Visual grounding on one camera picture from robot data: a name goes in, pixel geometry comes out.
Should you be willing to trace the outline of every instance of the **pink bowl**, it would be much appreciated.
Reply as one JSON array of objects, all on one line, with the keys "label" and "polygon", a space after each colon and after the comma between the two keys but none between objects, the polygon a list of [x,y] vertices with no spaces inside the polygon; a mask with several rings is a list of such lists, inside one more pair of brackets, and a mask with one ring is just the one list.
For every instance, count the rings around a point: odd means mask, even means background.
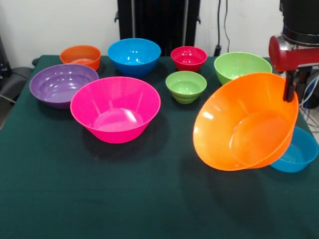
[{"label": "pink bowl", "polygon": [[179,71],[197,72],[207,60],[206,52],[194,46],[175,48],[170,56]]},{"label": "pink bowl", "polygon": [[98,139],[125,143],[137,138],[160,110],[160,96],[148,83],[131,77],[107,77],[82,87],[71,113]]}]

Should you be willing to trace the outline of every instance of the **red bowl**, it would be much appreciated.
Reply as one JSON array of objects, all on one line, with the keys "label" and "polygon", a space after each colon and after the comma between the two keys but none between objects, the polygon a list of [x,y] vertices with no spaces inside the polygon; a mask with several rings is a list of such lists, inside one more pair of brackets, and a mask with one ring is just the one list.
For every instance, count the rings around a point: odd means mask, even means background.
[{"label": "red bowl", "polygon": [[198,71],[207,60],[204,50],[194,46],[175,48],[170,54],[179,71]]}]

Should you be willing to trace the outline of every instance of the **green bowl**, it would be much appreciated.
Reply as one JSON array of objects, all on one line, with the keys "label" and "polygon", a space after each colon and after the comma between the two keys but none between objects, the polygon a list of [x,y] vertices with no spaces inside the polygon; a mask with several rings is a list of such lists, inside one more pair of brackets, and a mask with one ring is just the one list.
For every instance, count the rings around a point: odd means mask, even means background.
[{"label": "green bowl", "polygon": [[220,55],[214,62],[215,71],[219,82],[227,82],[239,76],[254,72],[270,72],[273,68],[264,58],[246,52],[229,52]]},{"label": "green bowl", "polygon": [[171,95],[182,104],[195,101],[207,87],[205,78],[192,71],[174,72],[165,82]]}]

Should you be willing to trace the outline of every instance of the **small orange bowl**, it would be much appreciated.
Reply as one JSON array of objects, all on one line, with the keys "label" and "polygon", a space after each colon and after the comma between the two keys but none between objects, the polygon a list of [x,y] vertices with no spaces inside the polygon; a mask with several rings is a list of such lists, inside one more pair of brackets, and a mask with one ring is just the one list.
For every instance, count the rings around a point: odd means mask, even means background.
[{"label": "small orange bowl", "polygon": [[283,101],[285,79],[273,73],[238,77],[201,108],[193,143],[207,165],[224,171],[267,166],[288,149],[299,107]]},{"label": "small orange bowl", "polygon": [[60,54],[60,60],[63,64],[81,64],[97,70],[100,67],[101,52],[94,46],[72,46]]}]

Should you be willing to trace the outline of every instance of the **small blue bowl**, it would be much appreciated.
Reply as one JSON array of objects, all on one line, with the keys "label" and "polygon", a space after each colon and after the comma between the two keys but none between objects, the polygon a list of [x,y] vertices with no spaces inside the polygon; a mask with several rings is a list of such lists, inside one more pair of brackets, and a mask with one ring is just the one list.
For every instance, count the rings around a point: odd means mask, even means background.
[{"label": "small blue bowl", "polygon": [[295,127],[293,139],[284,155],[271,166],[286,173],[296,173],[307,167],[318,156],[318,143],[305,130]]},{"label": "small blue bowl", "polygon": [[143,78],[152,71],[161,54],[160,47],[150,40],[128,38],[113,43],[108,55],[123,75]]}]

